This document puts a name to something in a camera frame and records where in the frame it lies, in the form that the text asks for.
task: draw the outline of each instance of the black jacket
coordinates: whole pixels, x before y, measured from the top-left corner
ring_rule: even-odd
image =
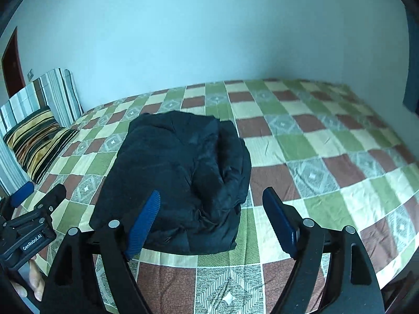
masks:
[[[129,125],[90,226],[121,218],[155,189],[161,208],[145,248],[178,255],[234,249],[250,171],[231,121],[177,111],[140,115]]]

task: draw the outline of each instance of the checkered bedspread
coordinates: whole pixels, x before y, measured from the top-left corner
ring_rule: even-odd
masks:
[[[22,212],[56,183],[67,199],[53,213],[57,239],[36,262],[48,272],[71,226],[89,218],[129,122],[140,113],[180,110],[232,120],[252,161],[237,247],[206,256],[143,249],[130,268],[153,313],[269,313],[293,267],[281,250],[261,195],[273,186],[301,216],[341,230],[354,226],[383,287],[419,245],[419,168],[400,139],[345,86],[308,81],[226,81],[179,87],[110,102],[74,124],[80,134],[56,159]],[[327,273],[323,256],[309,311]],[[101,257],[100,289],[116,312]]]

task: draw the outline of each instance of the striped pillow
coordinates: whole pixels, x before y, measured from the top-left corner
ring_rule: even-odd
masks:
[[[44,106],[15,125],[4,141],[23,170],[39,184],[54,159],[78,132],[60,127],[49,106]]]

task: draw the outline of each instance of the metal bolt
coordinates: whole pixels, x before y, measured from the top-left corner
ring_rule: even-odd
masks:
[[[113,219],[108,224],[109,228],[117,228],[119,226],[119,221],[117,219]]]
[[[73,228],[70,228],[70,229],[68,229],[68,232],[67,232],[70,236],[74,236],[74,235],[76,235],[77,233],[78,233],[78,229],[77,228],[75,228],[75,227],[73,227]]]
[[[305,226],[308,226],[309,228],[314,227],[314,221],[310,218],[305,218],[302,222]]]
[[[345,226],[345,230],[349,234],[355,234],[356,230],[353,226]]]

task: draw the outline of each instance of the door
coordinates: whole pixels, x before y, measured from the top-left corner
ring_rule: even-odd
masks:
[[[3,67],[3,76],[6,83],[6,89],[9,97],[15,95],[22,88],[25,87],[25,80],[20,67],[19,53],[18,53],[18,29],[13,31],[13,34],[7,44],[1,59]]]

